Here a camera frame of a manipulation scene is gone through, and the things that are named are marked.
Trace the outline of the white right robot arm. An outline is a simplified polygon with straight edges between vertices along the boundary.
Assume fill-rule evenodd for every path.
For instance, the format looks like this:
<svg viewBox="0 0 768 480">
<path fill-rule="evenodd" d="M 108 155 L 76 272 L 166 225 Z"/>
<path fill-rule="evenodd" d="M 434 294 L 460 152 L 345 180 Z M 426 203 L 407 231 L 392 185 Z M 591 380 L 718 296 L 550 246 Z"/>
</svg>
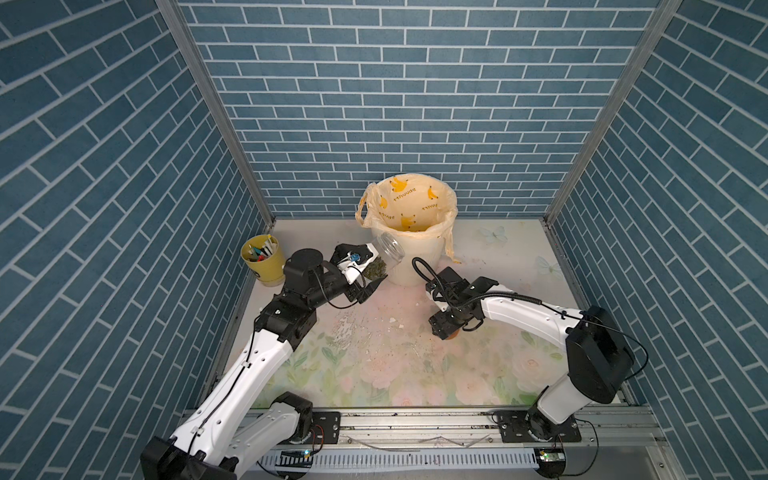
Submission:
<svg viewBox="0 0 768 480">
<path fill-rule="evenodd" d="M 575 423 L 574 415 L 590 403 L 609 404 L 632 376 L 635 355 L 630 337 L 611 314 L 592 306 L 566 309 L 517 293 L 497 281 L 479 277 L 470 282 L 450 267 L 420 277 L 438 307 L 429 318 L 432 333 L 442 340 L 459 330 L 469 332 L 473 320 L 512 325 L 562 349 L 567 370 L 546 387 L 525 414 L 526 434 L 552 441 Z"/>
</svg>

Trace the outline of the glass jar with tea leaves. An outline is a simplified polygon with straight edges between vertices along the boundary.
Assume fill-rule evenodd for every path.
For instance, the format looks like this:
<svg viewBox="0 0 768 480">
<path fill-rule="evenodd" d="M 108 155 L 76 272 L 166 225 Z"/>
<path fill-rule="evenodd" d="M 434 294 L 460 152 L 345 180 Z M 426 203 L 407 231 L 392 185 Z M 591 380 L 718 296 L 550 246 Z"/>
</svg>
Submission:
<svg viewBox="0 0 768 480">
<path fill-rule="evenodd" d="M 362 269 L 363 276 L 370 281 L 384 279 L 405 257 L 405 252 L 394 236 L 381 233 L 367 244 L 373 255 Z"/>
</svg>

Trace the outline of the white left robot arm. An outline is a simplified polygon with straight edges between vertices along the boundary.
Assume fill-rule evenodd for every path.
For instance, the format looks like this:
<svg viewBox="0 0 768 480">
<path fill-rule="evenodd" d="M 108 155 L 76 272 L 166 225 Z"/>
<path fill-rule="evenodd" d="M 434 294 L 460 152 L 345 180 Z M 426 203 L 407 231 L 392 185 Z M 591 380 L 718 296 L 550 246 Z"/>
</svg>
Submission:
<svg viewBox="0 0 768 480">
<path fill-rule="evenodd" d="M 312 403 L 296 394 L 278 396 L 248 427 L 241 423 L 275 374 L 315 325 L 317 310 L 340 295 L 351 305 L 378 288 L 369 273 L 386 275 L 403 259 L 375 243 L 340 244 L 331 260 L 320 251 L 296 251 L 284 264 L 282 290 L 253 322 L 236 363 L 200 407 L 168 438 L 154 437 L 140 455 L 147 479 L 237 479 L 273 447 L 305 440 L 312 427 Z"/>
</svg>

